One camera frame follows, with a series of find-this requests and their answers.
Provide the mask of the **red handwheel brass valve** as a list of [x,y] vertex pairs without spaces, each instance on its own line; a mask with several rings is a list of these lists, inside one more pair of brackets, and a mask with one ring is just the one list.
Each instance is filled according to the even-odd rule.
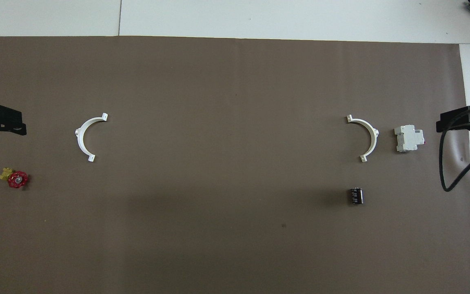
[[19,189],[27,184],[29,177],[24,171],[4,167],[0,179],[5,181],[9,187]]

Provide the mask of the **white half pipe clamp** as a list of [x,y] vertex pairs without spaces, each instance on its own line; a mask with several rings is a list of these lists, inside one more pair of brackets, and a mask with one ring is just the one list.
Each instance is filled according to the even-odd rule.
[[347,123],[349,123],[349,124],[361,125],[362,127],[364,127],[367,130],[367,132],[370,136],[370,144],[369,144],[369,147],[368,147],[367,151],[364,152],[364,154],[359,156],[361,162],[366,163],[368,161],[368,158],[371,156],[371,154],[374,152],[374,150],[377,147],[377,138],[379,137],[380,132],[375,127],[373,127],[373,125],[371,125],[371,123],[367,122],[364,119],[355,118],[351,114],[346,116],[346,120],[347,120]]
[[86,120],[82,125],[77,128],[74,132],[76,139],[77,139],[77,145],[79,149],[82,151],[87,156],[88,162],[94,162],[96,155],[91,153],[87,148],[84,143],[84,136],[86,134],[86,131],[94,124],[100,123],[100,122],[107,122],[108,120],[108,114],[106,112],[103,112],[100,117],[94,117]]

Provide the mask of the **white circuit breaker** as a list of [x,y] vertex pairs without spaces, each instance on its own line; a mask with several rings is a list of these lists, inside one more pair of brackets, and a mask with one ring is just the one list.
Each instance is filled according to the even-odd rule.
[[414,125],[400,125],[394,128],[397,136],[397,152],[410,152],[425,144],[423,130],[416,129]]

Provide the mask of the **brown paper table mat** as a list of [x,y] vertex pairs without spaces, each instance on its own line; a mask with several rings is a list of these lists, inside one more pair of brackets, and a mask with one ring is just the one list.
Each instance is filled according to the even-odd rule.
[[470,174],[442,190],[435,127],[459,45],[0,37],[0,104],[28,129],[0,174],[29,177],[0,179],[0,294],[470,294]]

